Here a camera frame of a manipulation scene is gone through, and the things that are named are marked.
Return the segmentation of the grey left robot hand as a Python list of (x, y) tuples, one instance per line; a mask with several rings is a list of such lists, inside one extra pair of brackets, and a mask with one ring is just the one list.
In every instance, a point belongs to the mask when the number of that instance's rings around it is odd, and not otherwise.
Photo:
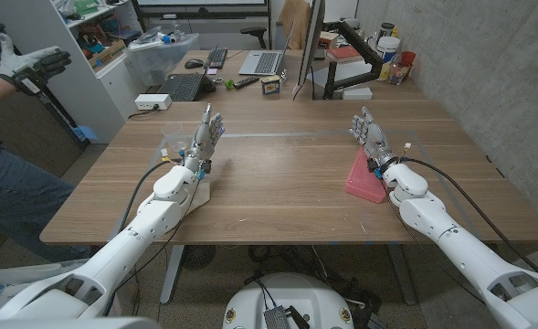
[(204, 167), (208, 174), (210, 169), (207, 162), (210, 161), (216, 144), (224, 131), (222, 115), (219, 112), (213, 114), (212, 104), (208, 103), (192, 142), (186, 149), (183, 166), (192, 172), (199, 171)]

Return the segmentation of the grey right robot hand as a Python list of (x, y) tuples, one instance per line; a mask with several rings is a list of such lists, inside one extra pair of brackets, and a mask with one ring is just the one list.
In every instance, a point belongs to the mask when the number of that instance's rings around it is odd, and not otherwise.
[(370, 172), (378, 169), (383, 173), (396, 163), (397, 157), (389, 146), (384, 132), (366, 106), (362, 107), (361, 115), (354, 115), (349, 133), (364, 148), (364, 154), (370, 161), (368, 165)]

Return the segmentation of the person right gloved hand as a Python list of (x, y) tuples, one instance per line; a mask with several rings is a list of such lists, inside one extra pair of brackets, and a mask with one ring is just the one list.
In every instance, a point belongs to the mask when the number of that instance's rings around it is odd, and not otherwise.
[(40, 94), (48, 80), (71, 63), (70, 54), (57, 46), (17, 55), (5, 33), (0, 33), (0, 49), (0, 78), (28, 96)]

